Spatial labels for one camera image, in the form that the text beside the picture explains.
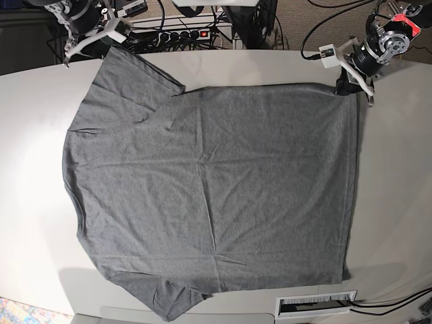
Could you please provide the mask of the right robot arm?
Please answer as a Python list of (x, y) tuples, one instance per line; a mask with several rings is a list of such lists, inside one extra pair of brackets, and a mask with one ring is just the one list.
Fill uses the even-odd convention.
[(99, 24), (100, 15), (89, 0), (34, 0), (29, 4), (44, 7), (67, 30), (69, 39), (90, 32)]

